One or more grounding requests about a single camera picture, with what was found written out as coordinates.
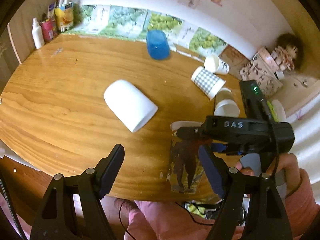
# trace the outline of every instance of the white wall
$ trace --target white wall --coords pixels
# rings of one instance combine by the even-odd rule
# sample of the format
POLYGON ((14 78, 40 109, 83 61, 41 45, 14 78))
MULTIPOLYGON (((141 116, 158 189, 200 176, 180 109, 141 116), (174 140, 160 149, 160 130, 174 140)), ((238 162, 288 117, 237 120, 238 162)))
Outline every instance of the white wall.
POLYGON ((271 0, 224 0, 220 7, 201 0, 193 10, 178 0, 80 0, 82 4, 112 4, 167 13, 198 25, 251 58, 262 45, 273 47, 283 32, 292 32, 271 0))

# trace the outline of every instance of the white curtain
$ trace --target white curtain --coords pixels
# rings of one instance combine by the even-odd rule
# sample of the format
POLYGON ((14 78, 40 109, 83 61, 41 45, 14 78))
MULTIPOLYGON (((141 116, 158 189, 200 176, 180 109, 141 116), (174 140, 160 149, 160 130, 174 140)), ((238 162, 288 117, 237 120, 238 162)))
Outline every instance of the white curtain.
POLYGON ((320 204, 320 95, 297 113, 287 118, 291 123, 295 142, 291 149, 310 177, 313 193, 320 204))

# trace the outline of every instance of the doll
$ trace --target doll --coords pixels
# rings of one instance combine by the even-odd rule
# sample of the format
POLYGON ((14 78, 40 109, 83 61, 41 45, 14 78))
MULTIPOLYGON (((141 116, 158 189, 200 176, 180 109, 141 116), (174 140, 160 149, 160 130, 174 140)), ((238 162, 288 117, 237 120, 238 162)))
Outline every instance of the doll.
POLYGON ((300 69, 303 59, 303 46, 296 36, 285 33, 278 37, 277 47, 271 56, 279 66, 279 71, 300 69))

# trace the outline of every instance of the white tube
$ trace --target white tube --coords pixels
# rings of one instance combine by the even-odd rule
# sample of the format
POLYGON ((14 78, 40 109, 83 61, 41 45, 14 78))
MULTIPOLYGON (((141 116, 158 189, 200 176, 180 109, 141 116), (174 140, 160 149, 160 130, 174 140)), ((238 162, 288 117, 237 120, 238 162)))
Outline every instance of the white tube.
POLYGON ((104 92, 104 100, 131 132, 142 128, 158 110, 149 98, 126 80, 113 82, 104 92))

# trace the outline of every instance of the checkered paper cup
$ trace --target checkered paper cup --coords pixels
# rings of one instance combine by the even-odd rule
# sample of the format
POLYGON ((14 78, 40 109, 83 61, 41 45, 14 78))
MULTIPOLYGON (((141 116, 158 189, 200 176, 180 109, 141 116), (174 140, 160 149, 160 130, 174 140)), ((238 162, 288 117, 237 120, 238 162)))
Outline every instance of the checkered paper cup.
POLYGON ((201 66, 193 73, 191 80, 210 100, 214 99, 218 91, 226 83, 223 79, 201 66))

